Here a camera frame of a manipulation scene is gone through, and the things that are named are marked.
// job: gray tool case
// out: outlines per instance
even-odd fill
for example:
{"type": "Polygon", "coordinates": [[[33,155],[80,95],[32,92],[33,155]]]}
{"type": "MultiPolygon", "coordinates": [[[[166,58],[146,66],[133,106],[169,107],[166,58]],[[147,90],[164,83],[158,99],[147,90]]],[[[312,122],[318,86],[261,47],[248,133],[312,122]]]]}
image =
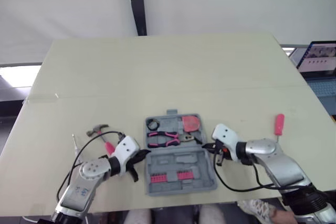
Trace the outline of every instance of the gray tool case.
{"type": "Polygon", "coordinates": [[[146,156],[146,186],[150,196],[187,194],[198,191],[215,190],[217,180],[207,150],[202,148],[206,143],[205,132],[198,114],[178,114],[177,110],[168,110],[165,116],[151,116],[145,121],[146,147],[152,152],[146,156]],[[186,133],[182,122],[183,116],[195,116],[199,119],[198,131],[186,133]],[[148,120],[156,119],[160,125],[151,131],[147,127],[148,120]],[[181,142],[177,146],[150,148],[150,144],[164,144],[171,141],[167,136],[148,136],[156,131],[176,132],[180,135],[190,134],[202,142],[195,140],[181,142]]]}

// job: red screwdriver handle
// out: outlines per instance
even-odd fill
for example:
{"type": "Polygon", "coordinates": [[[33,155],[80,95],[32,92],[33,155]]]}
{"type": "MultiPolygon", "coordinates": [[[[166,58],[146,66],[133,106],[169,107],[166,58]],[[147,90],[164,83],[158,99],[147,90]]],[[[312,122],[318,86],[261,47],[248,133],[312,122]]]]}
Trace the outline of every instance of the red screwdriver handle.
{"type": "Polygon", "coordinates": [[[282,135],[282,129],[284,128],[283,124],[285,122],[285,115],[284,114],[278,114],[275,119],[275,127],[274,127],[274,134],[276,136],[282,135]]]}

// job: beige tabletop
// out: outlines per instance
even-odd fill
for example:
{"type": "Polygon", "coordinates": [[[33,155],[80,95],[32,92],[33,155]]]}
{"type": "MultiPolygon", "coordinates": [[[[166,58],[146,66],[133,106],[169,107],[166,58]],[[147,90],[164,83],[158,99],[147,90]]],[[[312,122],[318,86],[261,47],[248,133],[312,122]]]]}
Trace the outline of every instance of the beige tabletop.
{"type": "MultiPolygon", "coordinates": [[[[321,190],[336,188],[336,128],[270,34],[217,34],[124,39],[56,40],[0,156],[0,215],[49,215],[56,191],[74,160],[71,135],[83,146],[99,123],[135,137],[143,146],[144,120],[167,109],[198,113],[207,140],[217,123],[242,139],[273,135],[285,114],[280,144],[321,190]]],[[[116,144],[114,136],[108,136],[116,144]]],[[[84,158],[105,153],[101,141],[84,158]]],[[[235,193],[218,181],[214,191],[150,197],[144,162],[139,181],[112,177],[97,190],[90,211],[228,202],[278,196],[235,193]]],[[[256,186],[251,167],[218,168],[235,188],[256,186]]],[[[262,182],[268,182],[259,167],[262,182]]]]}

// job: sneaker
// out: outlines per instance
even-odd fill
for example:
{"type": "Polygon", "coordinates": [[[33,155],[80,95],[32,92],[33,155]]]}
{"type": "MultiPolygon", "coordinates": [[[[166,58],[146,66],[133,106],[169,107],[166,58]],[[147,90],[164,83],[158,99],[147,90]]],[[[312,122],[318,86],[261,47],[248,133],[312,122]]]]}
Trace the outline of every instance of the sneaker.
{"type": "Polygon", "coordinates": [[[237,205],[243,212],[254,215],[261,224],[273,223],[269,218],[269,214],[274,211],[275,207],[269,203],[263,202],[260,199],[251,199],[237,201],[237,205]]]}

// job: white curtain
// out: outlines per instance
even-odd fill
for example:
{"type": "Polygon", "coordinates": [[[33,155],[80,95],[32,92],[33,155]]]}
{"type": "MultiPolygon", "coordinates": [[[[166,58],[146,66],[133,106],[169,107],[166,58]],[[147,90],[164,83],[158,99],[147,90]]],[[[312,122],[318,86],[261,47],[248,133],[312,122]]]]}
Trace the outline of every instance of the white curtain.
{"type": "Polygon", "coordinates": [[[130,0],[0,0],[0,65],[42,62],[53,39],[136,35],[130,0]]]}
{"type": "Polygon", "coordinates": [[[336,0],[144,0],[149,35],[267,31],[281,44],[336,38],[336,0]]]}

